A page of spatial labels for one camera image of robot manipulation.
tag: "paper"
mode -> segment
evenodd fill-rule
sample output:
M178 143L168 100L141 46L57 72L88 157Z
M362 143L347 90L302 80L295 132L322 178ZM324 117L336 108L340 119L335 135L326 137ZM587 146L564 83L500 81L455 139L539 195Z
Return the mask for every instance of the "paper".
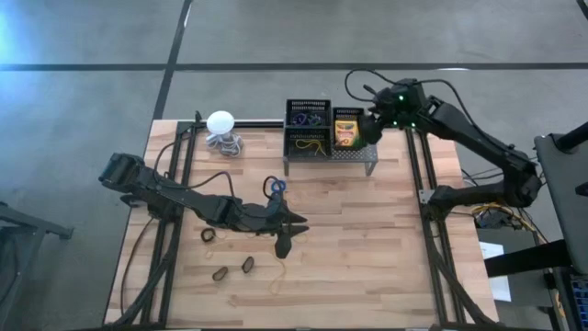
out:
M484 259L504 254L504 248L502 245L480 242L480 248ZM505 302L511 301L511 290L508 287L507 276L490 278L490 288L492 289L492 297L494 300Z

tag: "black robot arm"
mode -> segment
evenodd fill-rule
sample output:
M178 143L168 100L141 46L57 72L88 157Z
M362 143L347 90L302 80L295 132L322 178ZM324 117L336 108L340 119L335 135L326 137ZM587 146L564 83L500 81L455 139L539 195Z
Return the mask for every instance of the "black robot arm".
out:
M142 200L149 213L158 219L173 215L177 206L192 210L208 225L235 232L277 234L276 254L285 258L291 248L290 238L308 230L306 219L288 210L283 193L273 193L267 206L243 204L232 196L204 195L185 188L145 166L136 155L114 153L98 178L102 185L118 192L126 203Z
M473 188L439 186L425 197L426 210L443 219L458 205L500 202L512 207L528 207L537 197L541 181L528 156L506 145L472 123L463 111L438 97L424 97L423 86L415 79L402 79L392 87L373 92L375 107L359 120L359 131L368 143L375 143L386 126L414 127L466 146L475 154L500 167L504 179Z

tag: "white paper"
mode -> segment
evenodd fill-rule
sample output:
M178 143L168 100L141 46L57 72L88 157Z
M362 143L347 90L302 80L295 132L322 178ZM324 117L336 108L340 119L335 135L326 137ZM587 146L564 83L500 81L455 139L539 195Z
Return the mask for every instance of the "white paper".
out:
M504 254L502 245L480 242L481 254L484 258L496 257ZM490 279L490 288L494 300L511 301L511 290L508 287L508 277L500 276Z

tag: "gray floor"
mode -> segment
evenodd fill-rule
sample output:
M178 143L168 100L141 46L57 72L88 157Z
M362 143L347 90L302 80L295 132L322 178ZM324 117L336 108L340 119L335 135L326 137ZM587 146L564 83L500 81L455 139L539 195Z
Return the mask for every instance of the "gray floor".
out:
M0 64L166 63L181 0L0 2ZM588 20L573 0L199 0L179 63L571 63L588 59ZM587 120L585 71L398 71L446 78L488 133L534 154L533 137ZM98 326L129 209L97 176L113 152L142 154L163 72L0 72L0 200L75 227L47 237L11 320L14 329ZM217 109L278 119L287 98L358 105L345 72L175 73L165 119ZM351 87L382 87L365 74ZM429 94L455 100L443 86ZM490 165L458 148L462 166ZM543 188L530 209L560 229ZM542 326L536 311L508 325Z

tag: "wooden table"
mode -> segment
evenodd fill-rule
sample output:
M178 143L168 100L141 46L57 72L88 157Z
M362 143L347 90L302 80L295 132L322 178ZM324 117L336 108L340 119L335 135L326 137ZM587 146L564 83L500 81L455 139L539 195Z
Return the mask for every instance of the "wooden table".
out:
M153 123L145 155L148 166L153 166L160 149L174 139L175 127L175 120ZM297 238L283 260L287 274L279 294L273 295L268 287L282 272L273 256L274 238L249 238L246 234L220 231L219 236L226 238L215 241L218 244L210 248L213 255L207 258L207 245L200 240L200 231L206 224L194 212L186 211L168 327L428 327L436 321L403 132L384 133L378 146L379 165L371 177L366 177L361 164L292 164L289 177L284 177L282 130L236 132L245 144L239 158L208 151L205 133L198 136L190 184L218 171L229 171L239 198L265 205L261 191L264 178L284 178L289 207L307 217L311 229ZM429 137L439 184L461 187L455 144ZM168 168L169 150L159 169ZM198 191L229 194L224 177ZM106 323L120 316L121 275L149 219L142 208L134 209L130 215ZM147 280L156 228L157 221L152 222L130 267L125 308ZM497 320L471 218L451 216L447 228L459 280L484 313ZM240 266L249 256L254 257L255 267L251 273L243 274ZM230 272L224 280L214 282L211 275L222 266ZM153 304L155 317L159 291ZM447 308L451 309L446 284L444 292Z

